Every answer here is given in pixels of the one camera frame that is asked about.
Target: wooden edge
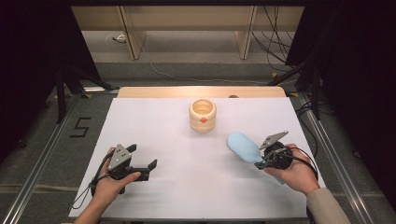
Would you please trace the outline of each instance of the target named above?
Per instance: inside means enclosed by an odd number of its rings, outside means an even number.
[[[177,86],[177,87],[123,87],[118,98],[229,98],[286,97],[280,87],[247,86]]]
[[[236,43],[239,47],[239,56],[245,60],[248,58],[248,49],[250,46],[251,31],[253,29],[253,23],[256,20],[257,7],[250,8],[250,16],[247,19],[247,27],[245,31],[236,31]]]

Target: human hand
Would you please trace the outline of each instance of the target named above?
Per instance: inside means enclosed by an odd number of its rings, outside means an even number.
[[[310,160],[297,149],[296,145],[289,144],[286,145],[286,147],[291,148],[294,157],[310,163]],[[320,189],[320,185],[312,170],[307,165],[297,160],[293,160],[290,167],[286,170],[268,167],[264,169],[264,172],[282,178],[291,189],[300,191],[305,195],[315,189]]]
[[[115,148],[111,147],[107,154],[113,151]],[[108,174],[108,165],[110,164],[110,158],[106,160],[104,166],[102,167],[102,170],[100,171],[100,174],[102,173],[107,173]],[[130,175],[125,176],[121,180],[115,180],[111,178],[110,176],[107,176],[105,178],[102,178],[99,180],[95,194],[93,195],[93,200],[109,206],[111,203],[116,200],[117,196],[119,195],[120,190],[125,187],[126,185],[130,184],[131,182],[134,182],[141,174],[139,172],[132,173]]]

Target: wire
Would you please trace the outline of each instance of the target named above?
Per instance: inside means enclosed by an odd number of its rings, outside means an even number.
[[[88,187],[85,188],[84,191],[82,191],[81,194],[76,198],[76,200],[73,202],[73,209],[79,209],[79,208],[82,206],[82,204],[83,204],[84,201],[85,201],[85,198],[87,198],[87,195],[88,195],[88,192],[89,192],[90,187],[91,187],[91,184],[89,184]],[[75,207],[74,204],[78,201],[78,199],[79,199],[84,193],[85,193],[85,195],[84,195],[84,198],[83,198],[82,201],[81,201],[81,204],[80,204],[78,207]]]
[[[302,111],[303,109],[310,108],[311,105],[309,105],[309,104],[311,104],[310,101],[303,104],[299,109],[294,110],[294,112],[296,112],[296,113],[299,112],[299,114],[297,115],[298,117],[302,115],[300,111]]]
[[[262,31],[262,35],[266,38],[266,39],[268,39],[268,40],[271,40],[270,39],[270,37],[268,37],[263,31]],[[290,45],[287,45],[287,44],[283,44],[283,43],[279,43],[279,42],[276,42],[275,40],[272,40],[272,42],[274,42],[274,43],[276,43],[276,44],[280,44],[280,45],[283,45],[283,46],[285,46],[285,47],[288,47],[288,48],[290,48]]]
[[[275,13],[274,13],[274,17],[275,17],[274,23],[272,22],[272,20],[271,20],[271,18],[270,18],[270,15],[268,14],[267,8],[266,8],[265,6],[264,6],[264,11],[265,11],[265,14],[267,15],[268,21],[269,21],[270,24],[271,24],[271,27],[273,28],[273,34],[272,34],[272,36],[271,36],[270,44],[271,44],[271,42],[273,41],[272,39],[273,39],[274,34],[276,35],[276,38],[277,38],[278,43],[282,43],[282,40],[280,39],[279,34],[278,34],[278,32],[277,32],[277,15],[278,15],[278,13],[279,13],[279,7],[278,7],[278,6],[274,6],[274,12],[275,12]],[[283,50],[282,50],[282,47],[281,47],[280,44],[279,44],[279,49],[280,49],[280,52],[282,53],[283,57],[285,58],[285,60],[287,60],[287,57],[286,57],[285,54],[283,53]]]
[[[256,39],[256,41],[257,41],[257,43],[259,44],[259,46],[262,47],[262,49],[264,49],[264,50],[267,52],[267,55],[268,55],[268,54],[271,54],[271,56],[273,56],[274,58],[280,60],[282,63],[286,63],[285,60],[279,58],[276,54],[274,54],[274,53],[269,49],[269,47],[265,47],[264,44],[257,38],[257,36],[256,36],[253,32],[252,32],[252,35],[253,35],[253,37]]]
[[[100,171],[102,170],[105,162],[107,161],[108,158],[112,157],[114,154],[114,149],[108,153],[102,160],[101,164],[99,165],[98,170],[96,171],[96,175],[95,177],[92,179],[92,181],[88,184],[88,187],[84,189],[84,191],[81,192],[81,194],[76,198],[76,200],[73,202],[73,209],[79,209],[82,204],[84,203],[85,199],[87,198],[89,189],[92,187],[96,187],[96,184],[98,183],[99,180],[105,178],[108,176],[108,174],[101,176],[100,178],[98,178]],[[74,204],[79,200],[79,198],[81,198],[81,196],[85,193],[84,198],[81,201],[81,204],[78,207],[75,207]]]
[[[164,75],[166,77],[170,77],[175,80],[190,80],[190,81],[199,81],[199,82],[211,82],[211,81],[223,81],[223,82],[232,82],[232,83],[257,83],[257,84],[264,84],[267,85],[267,82],[260,82],[260,81],[253,81],[253,80],[229,80],[229,79],[221,79],[221,78],[214,78],[214,79],[197,79],[197,78],[192,78],[192,77],[173,77],[167,73],[159,72],[157,69],[155,69],[154,65],[152,63],[151,68],[154,70],[159,75]]]
[[[295,156],[290,156],[290,155],[287,155],[287,154],[282,154],[282,156],[288,157],[288,158],[292,158],[292,159],[294,159],[294,160],[300,161],[300,162],[302,162],[303,164],[307,165],[307,166],[312,170],[312,172],[314,173],[315,178],[318,180],[318,168],[317,168],[317,166],[315,165],[314,161],[311,159],[311,157],[309,157],[308,154],[306,154],[305,151],[303,151],[302,149],[300,149],[300,148],[298,148],[298,147],[291,147],[290,149],[294,149],[294,148],[299,149],[300,151],[302,151],[302,152],[309,158],[309,160],[312,161],[312,164],[314,164],[314,166],[312,166],[309,162],[307,162],[307,161],[305,161],[305,160],[303,160],[303,159],[300,159],[300,158],[298,158],[298,157],[295,157]]]
[[[270,43],[268,44],[268,47],[267,47],[268,50],[271,48],[271,43],[272,43],[273,36],[274,36],[274,32],[273,32],[272,35],[271,35]],[[286,59],[285,55],[283,54],[282,49],[281,49],[280,51],[281,51],[283,57]],[[270,63],[270,57],[268,57],[268,51],[267,51],[267,62],[268,62],[268,64],[270,64],[270,66],[271,66],[272,68],[274,68],[274,67],[271,65],[271,63]]]
[[[291,35],[289,34],[289,32],[286,32],[286,34],[288,34],[290,40],[293,41],[293,38],[291,37]]]

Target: orange mark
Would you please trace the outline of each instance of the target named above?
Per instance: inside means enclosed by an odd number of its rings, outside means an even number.
[[[202,123],[207,122],[207,118],[201,118],[199,121],[201,121]]]

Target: table surface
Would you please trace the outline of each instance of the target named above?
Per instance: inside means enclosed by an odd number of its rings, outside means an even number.
[[[139,90],[151,93],[154,89]],[[190,127],[188,113],[190,103],[197,98],[201,97],[114,99],[78,195],[88,186],[110,147],[137,144],[132,166],[144,167],[155,159],[158,166],[149,181],[127,186],[103,218],[175,221],[305,217],[306,198],[302,193],[280,185],[253,164],[241,162],[226,147],[226,138],[232,132],[244,133],[260,145],[267,135],[287,130],[290,133],[281,142],[296,143],[312,156],[290,99],[265,95],[209,98],[218,108],[216,127],[209,133],[198,133]],[[319,184],[324,187],[321,176]],[[90,199],[91,195],[69,216],[77,217]]]

